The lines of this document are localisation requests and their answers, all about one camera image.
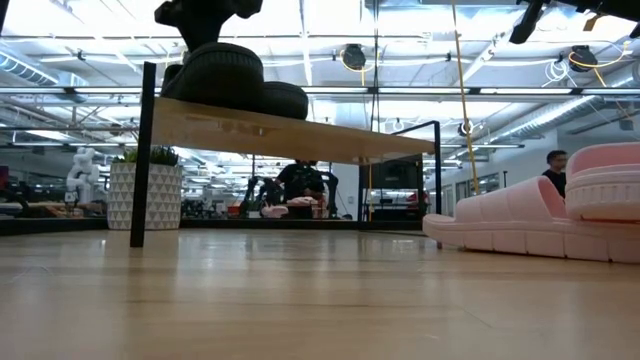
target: white robot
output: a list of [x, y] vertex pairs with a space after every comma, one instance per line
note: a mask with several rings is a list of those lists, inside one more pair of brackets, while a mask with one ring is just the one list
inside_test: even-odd
[[91, 202], [93, 185], [100, 180], [98, 166], [92, 163], [95, 153], [92, 148], [79, 148], [78, 153], [73, 155], [73, 167], [67, 175], [65, 203], [76, 205]]

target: man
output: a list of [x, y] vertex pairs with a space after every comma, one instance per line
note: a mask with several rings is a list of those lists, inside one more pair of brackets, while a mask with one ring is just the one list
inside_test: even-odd
[[[322, 199], [324, 182], [322, 176], [312, 166], [317, 161], [296, 160], [295, 164], [287, 165], [276, 178], [276, 184], [284, 184], [284, 200], [310, 196], [316, 200]], [[293, 219], [313, 219], [311, 206], [290, 207], [289, 217]]]
[[562, 172], [567, 166], [567, 152], [564, 150], [554, 150], [547, 155], [549, 170], [542, 175], [551, 180], [558, 190], [560, 196], [564, 198], [564, 187], [567, 185], [567, 175]]

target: green plant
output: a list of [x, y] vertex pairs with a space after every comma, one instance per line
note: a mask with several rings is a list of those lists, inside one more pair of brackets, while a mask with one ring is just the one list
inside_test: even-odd
[[[156, 146], [151, 149], [149, 163], [156, 165], [176, 166], [180, 157], [169, 146]], [[125, 151], [122, 157], [113, 159], [114, 164], [135, 163], [138, 160], [138, 149]]]

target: white planter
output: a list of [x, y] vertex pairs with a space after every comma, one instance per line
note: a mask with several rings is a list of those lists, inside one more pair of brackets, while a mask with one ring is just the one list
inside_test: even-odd
[[[109, 229], [130, 230], [135, 187], [135, 164], [112, 164], [107, 199]], [[180, 227], [182, 170], [177, 166], [149, 165], [147, 230]]]

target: potted plant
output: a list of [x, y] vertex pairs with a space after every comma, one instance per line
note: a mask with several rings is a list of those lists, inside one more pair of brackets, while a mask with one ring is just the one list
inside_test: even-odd
[[[137, 150], [126, 151], [111, 164], [107, 198], [109, 228], [130, 230], [133, 212]], [[154, 147], [149, 159], [147, 230], [173, 230], [180, 226], [182, 170], [171, 147]]]

